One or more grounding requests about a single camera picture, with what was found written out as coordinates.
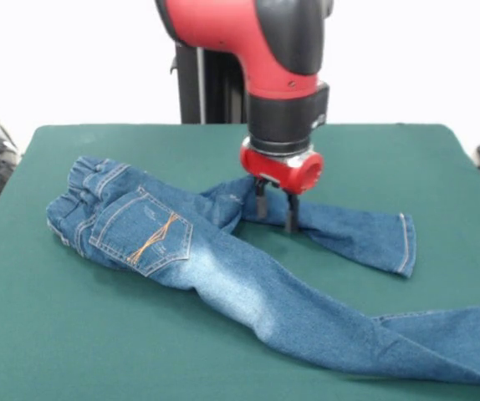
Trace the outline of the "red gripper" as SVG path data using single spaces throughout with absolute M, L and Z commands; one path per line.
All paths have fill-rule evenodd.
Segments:
M 313 189 L 324 168 L 322 155 L 314 151 L 311 145 L 305 152 L 297 155 L 277 157 L 257 152 L 246 137 L 240 149 L 240 161 L 255 180 L 257 217 L 265 219 L 268 213 L 265 187 L 268 180 L 282 190 L 287 191 L 288 210 L 285 221 L 286 232 L 299 229 L 299 196 Z

